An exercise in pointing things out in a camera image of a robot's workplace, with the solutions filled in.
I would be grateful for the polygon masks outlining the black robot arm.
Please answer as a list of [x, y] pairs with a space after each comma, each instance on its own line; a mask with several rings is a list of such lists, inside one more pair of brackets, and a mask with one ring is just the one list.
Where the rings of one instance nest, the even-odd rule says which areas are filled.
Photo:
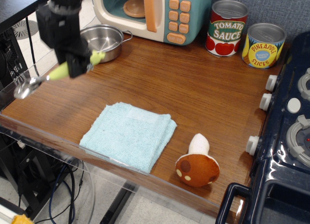
[[59, 64], [67, 62], [69, 76], [87, 72], [92, 55], [80, 35], [79, 12], [83, 0], [50, 0], [36, 10], [41, 40], [54, 49]]

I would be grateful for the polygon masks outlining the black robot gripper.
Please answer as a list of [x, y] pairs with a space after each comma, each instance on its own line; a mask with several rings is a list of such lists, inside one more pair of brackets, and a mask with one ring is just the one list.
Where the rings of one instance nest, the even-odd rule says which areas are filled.
[[50, 2], [36, 11], [41, 40], [55, 51], [59, 64], [67, 62], [70, 78], [94, 68], [88, 44], [80, 36], [80, 10], [80, 2], [67, 6]]

